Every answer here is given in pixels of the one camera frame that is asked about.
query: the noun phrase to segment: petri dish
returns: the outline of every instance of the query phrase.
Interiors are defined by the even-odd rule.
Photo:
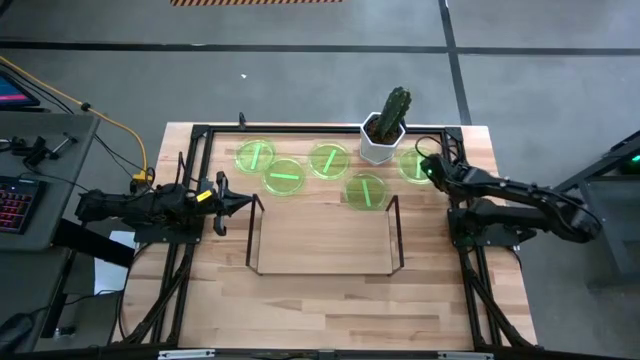
[[[271,165],[275,154],[275,147],[270,141],[249,140],[236,150],[236,168],[246,174],[260,173]]]
[[[370,173],[359,173],[349,179],[344,194],[349,206],[356,210],[380,210],[387,205],[387,185]]]
[[[276,159],[262,173],[262,184],[274,195],[289,196],[300,190],[304,178],[304,169],[297,161]]]
[[[309,153],[309,166],[315,176],[336,180],[349,169],[349,153],[339,144],[318,144]]]
[[[431,181],[420,168],[420,162],[424,160],[415,149],[410,149],[397,157],[396,163],[400,175],[413,184],[428,184]]]

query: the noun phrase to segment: white hexagonal pot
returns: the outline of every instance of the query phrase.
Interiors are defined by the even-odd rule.
[[[369,114],[367,120],[360,125],[360,157],[367,160],[372,165],[381,165],[393,159],[393,155],[396,153],[396,148],[404,137],[405,130],[404,127],[400,126],[400,136],[398,136],[398,140],[396,140],[393,145],[374,143],[369,139],[369,135],[367,135],[364,127],[367,125],[369,120],[376,115],[380,116],[380,113],[373,112]]]

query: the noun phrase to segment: gray floor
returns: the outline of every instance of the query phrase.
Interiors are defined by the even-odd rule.
[[[166,3],[22,0],[0,28],[4,37],[46,40],[444,45],[437,0],[224,8]],[[449,6],[459,46],[640,46],[634,0],[450,0]],[[396,85],[414,94],[409,123],[460,123],[446,55],[0,53],[134,128],[152,164],[168,121],[237,121],[243,111],[249,121],[359,122]],[[557,184],[640,127],[638,57],[461,56],[460,63],[473,124],[489,126],[502,175]],[[137,145],[120,130],[103,125],[99,133],[139,159]],[[118,192],[126,190],[127,176],[94,146],[79,182]],[[584,285],[607,269],[600,246],[553,236],[523,246],[539,342],[638,358],[639,289],[591,293]],[[78,311],[83,339],[65,346],[105,341],[105,327],[82,316],[104,307],[101,301]]]

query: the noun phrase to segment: backlit keyboard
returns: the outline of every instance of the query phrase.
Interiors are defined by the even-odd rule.
[[[45,183],[0,176],[0,232],[23,234]]]

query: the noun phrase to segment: cactus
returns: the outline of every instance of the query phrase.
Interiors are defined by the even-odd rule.
[[[402,87],[393,89],[380,117],[376,121],[374,137],[376,142],[382,142],[387,138],[389,132],[395,131],[400,126],[400,122],[409,110],[411,104],[411,93]]]

